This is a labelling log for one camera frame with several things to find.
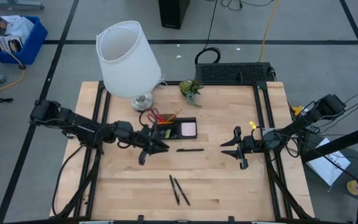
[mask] white lamp shade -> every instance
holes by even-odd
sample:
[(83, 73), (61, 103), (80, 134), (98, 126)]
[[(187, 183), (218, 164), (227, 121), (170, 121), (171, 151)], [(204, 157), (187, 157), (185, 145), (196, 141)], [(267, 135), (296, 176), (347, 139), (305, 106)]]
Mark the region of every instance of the white lamp shade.
[(112, 95), (133, 98), (150, 92), (161, 68), (136, 21), (115, 24), (96, 39), (104, 86)]

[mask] scissors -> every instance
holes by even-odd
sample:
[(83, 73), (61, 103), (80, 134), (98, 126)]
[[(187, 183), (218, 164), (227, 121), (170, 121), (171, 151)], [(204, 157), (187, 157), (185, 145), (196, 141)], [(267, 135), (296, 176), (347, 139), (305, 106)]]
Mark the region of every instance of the scissors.
[(164, 119), (160, 115), (160, 112), (156, 108), (152, 108), (150, 110), (150, 113), (147, 115), (147, 119), (149, 119), (149, 121), (152, 123), (154, 123), (156, 119), (158, 122), (164, 121)]

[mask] black speaker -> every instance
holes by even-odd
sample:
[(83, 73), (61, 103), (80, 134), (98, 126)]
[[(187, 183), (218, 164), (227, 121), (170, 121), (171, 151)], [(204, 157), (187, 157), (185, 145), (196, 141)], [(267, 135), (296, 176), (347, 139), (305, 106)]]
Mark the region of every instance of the black speaker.
[(180, 29), (190, 0), (158, 0), (161, 26)]

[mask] lamp base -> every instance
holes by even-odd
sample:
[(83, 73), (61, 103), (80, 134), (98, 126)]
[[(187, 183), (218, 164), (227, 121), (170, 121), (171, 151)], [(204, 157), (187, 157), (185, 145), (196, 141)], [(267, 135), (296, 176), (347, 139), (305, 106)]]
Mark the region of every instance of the lamp base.
[(143, 96), (131, 99), (131, 106), (136, 111), (143, 111), (153, 106), (153, 96), (151, 93), (146, 93)]

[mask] yellow cable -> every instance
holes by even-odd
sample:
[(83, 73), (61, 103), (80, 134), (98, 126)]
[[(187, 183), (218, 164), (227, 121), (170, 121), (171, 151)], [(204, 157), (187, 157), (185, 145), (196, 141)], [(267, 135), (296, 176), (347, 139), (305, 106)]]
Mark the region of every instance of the yellow cable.
[(276, 0), (276, 2), (274, 3), (272, 14), (270, 15), (270, 19), (268, 20), (267, 27), (266, 27), (266, 30), (265, 30), (264, 40), (262, 41), (262, 48), (260, 50), (259, 62), (262, 60), (262, 56), (264, 54), (267, 31), (269, 30), (270, 24), (273, 21), (273, 17), (274, 17), (274, 14), (276, 13), (276, 9), (277, 9), (277, 6), (278, 6), (279, 2), (280, 2), (280, 0)]
[[(20, 64), (21, 66), (23, 66), (22, 62), (21, 62), (19, 59), (17, 59), (17, 57), (15, 57), (15, 55), (11, 54), (10, 52), (7, 52), (7, 53), (8, 53), (10, 56), (12, 56), (12, 58), (14, 58), (15, 60), (17, 60), (17, 62), (19, 62), (19, 64)], [(13, 86), (13, 85), (15, 85), (15, 84), (18, 84), (20, 81), (22, 81), (23, 77), (24, 77), (24, 70), (22, 70), (22, 75), (20, 76), (20, 78), (18, 79), (18, 81), (13, 82), (13, 83), (11, 83), (11, 84), (9, 84), (9, 85), (6, 85), (6, 86), (0, 88), (0, 91), (3, 91), (3, 90), (5, 90), (6, 88), (9, 88), (9, 87), (11, 87), (11, 86)]]

